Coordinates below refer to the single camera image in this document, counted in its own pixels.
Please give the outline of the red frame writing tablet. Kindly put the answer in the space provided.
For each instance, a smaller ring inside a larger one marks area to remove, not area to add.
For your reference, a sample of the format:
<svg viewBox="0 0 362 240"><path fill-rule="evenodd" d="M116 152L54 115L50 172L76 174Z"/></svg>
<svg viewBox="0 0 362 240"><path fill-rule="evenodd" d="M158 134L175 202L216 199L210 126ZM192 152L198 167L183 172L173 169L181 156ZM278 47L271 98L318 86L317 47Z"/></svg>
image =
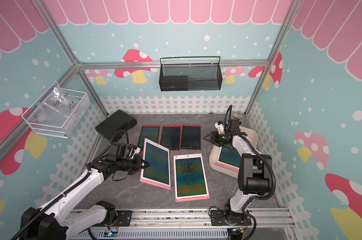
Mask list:
<svg viewBox="0 0 362 240"><path fill-rule="evenodd" d="M149 139L157 143L159 139L160 127L161 126L155 126L155 125L142 126L137 146L143 149L145 139Z"/></svg>

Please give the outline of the white plastic storage box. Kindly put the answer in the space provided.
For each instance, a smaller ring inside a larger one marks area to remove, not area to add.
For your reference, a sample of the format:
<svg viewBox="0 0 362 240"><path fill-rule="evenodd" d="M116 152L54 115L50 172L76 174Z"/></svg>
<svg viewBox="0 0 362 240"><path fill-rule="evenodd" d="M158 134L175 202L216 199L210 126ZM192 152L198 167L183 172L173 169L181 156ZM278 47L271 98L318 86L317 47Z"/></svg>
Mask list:
<svg viewBox="0 0 362 240"><path fill-rule="evenodd" d="M240 163L241 154L237 149L213 146L209 157L209 165L213 170L237 179Z"/></svg>

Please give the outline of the pink frame writing tablet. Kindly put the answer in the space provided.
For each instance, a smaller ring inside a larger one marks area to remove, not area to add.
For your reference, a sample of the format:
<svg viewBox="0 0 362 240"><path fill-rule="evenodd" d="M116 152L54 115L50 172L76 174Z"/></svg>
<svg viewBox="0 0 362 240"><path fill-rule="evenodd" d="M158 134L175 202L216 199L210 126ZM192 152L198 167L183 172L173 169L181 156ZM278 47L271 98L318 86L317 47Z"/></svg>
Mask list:
<svg viewBox="0 0 362 240"><path fill-rule="evenodd" d="M210 198L202 154L177 155L173 163L176 202Z"/></svg>

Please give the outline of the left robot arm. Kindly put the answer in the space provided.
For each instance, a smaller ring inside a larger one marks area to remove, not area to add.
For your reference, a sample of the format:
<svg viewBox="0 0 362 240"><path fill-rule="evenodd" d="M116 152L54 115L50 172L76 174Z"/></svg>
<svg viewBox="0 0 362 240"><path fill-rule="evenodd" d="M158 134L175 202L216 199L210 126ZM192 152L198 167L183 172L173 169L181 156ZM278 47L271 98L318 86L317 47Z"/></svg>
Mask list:
<svg viewBox="0 0 362 240"><path fill-rule="evenodd" d="M109 177L114 177L116 172L126 172L130 176L150 167L150 163L139 155L140 148L130 142L118 145L115 154L108 153L119 135L127 136L128 133L126 130L114 133L105 150L85 165L83 174L68 188L41 207L26 210L21 218L20 230L13 239L69 240L83 231L95 239L90 230L92 226L115 227L120 216L115 205L107 201L99 201L74 217L68 215L84 197Z"/></svg>

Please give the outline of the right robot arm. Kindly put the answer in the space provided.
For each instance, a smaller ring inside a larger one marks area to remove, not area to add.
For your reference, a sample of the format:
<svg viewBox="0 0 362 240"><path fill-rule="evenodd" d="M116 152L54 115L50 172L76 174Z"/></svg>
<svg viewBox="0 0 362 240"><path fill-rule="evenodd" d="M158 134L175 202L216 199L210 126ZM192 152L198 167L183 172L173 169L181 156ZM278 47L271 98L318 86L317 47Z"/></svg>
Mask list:
<svg viewBox="0 0 362 240"><path fill-rule="evenodd" d="M204 140L214 146L209 157L210 167L235 177L238 190L223 210L212 207L209 215L214 226L255 226L247 208L254 200L264 201L274 195L276 176L272 157L256 149L257 133L233 119L232 108L228 107L224 120L216 122L216 129Z"/></svg>

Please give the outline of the black box in basket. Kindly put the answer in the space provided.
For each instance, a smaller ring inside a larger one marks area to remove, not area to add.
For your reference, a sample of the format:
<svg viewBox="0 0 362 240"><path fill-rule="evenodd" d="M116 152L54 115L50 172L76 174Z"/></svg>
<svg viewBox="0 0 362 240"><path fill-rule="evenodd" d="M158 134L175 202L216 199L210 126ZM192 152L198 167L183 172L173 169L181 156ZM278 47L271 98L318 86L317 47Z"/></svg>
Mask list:
<svg viewBox="0 0 362 240"><path fill-rule="evenodd" d="M162 92L189 90L187 76L161 76L159 85Z"/></svg>

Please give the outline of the clear tape roll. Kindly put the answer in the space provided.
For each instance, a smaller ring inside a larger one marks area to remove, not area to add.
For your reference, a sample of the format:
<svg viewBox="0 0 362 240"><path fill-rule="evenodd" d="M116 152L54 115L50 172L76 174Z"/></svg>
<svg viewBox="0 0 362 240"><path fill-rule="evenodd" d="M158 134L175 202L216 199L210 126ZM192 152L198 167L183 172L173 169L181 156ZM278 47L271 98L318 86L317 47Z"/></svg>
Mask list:
<svg viewBox="0 0 362 240"><path fill-rule="evenodd" d="M245 118L245 114L241 112L236 112L232 114L232 119L242 121Z"/></svg>

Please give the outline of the black plastic tool case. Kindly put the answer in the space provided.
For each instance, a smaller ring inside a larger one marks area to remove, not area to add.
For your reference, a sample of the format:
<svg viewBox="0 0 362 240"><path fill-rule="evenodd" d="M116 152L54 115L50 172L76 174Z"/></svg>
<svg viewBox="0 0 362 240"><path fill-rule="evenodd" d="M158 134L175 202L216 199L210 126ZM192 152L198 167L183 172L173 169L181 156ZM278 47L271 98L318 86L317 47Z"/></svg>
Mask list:
<svg viewBox="0 0 362 240"><path fill-rule="evenodd" d="M117 131L127 131L136 126L136 124L136 118L122 110L118 110L96 126L95 130L107 140L111 140L113 134Z"/></svg>

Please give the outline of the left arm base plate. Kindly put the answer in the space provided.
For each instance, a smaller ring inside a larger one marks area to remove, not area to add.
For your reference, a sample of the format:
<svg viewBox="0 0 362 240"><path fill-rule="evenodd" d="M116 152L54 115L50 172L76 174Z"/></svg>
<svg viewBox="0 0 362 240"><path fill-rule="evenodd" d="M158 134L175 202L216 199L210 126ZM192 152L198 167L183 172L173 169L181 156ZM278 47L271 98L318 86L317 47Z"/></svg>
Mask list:
<svg viewBox="0 0 362 240"><path fill-rule="evenodd" d="M132 219L132 211L118 210L111 214L111 222L109 227L129 227Z"/></svg>

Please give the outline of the black mesh wall basket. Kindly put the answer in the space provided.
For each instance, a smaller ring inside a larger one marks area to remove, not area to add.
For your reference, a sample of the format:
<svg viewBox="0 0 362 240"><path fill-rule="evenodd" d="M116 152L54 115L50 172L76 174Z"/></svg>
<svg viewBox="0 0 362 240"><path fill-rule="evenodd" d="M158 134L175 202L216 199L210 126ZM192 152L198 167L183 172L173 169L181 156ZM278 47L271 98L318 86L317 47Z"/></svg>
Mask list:
<svg viewBox="0 0 362 240"><path fill-rule="evenodd" d="M223 76L221 58L205 57L166 57L160 58L161 76L187 76L188 91L219 91Z"/></svg>

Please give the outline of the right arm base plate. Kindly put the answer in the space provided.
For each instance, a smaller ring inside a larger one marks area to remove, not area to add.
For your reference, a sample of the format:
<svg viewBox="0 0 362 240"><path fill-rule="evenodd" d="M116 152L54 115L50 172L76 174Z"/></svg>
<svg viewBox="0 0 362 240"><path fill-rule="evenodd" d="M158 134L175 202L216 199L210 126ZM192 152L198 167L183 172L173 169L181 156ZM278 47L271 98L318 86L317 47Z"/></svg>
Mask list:
<svg viewBox="0 0 362 240"><path fill-rule="evenodd" d="M251 226L251 218L244 213L234 213L218 209L209 210L212 226Z"/></svg>

